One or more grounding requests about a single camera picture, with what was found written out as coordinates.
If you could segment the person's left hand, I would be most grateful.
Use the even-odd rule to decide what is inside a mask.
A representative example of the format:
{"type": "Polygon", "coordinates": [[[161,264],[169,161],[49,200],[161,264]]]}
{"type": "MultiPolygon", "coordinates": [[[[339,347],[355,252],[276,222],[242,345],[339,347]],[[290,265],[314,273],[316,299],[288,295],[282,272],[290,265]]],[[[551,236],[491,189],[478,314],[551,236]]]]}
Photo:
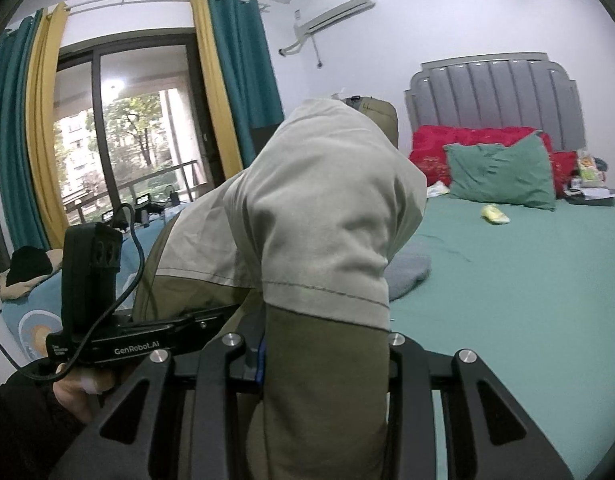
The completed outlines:
{"type": "Polygon", "coordinates": [[[57,402],[85,425],[93,419],[92,401],[112,389],[114,375],[90,368],[77,368],[52,385],[57,402]]]}

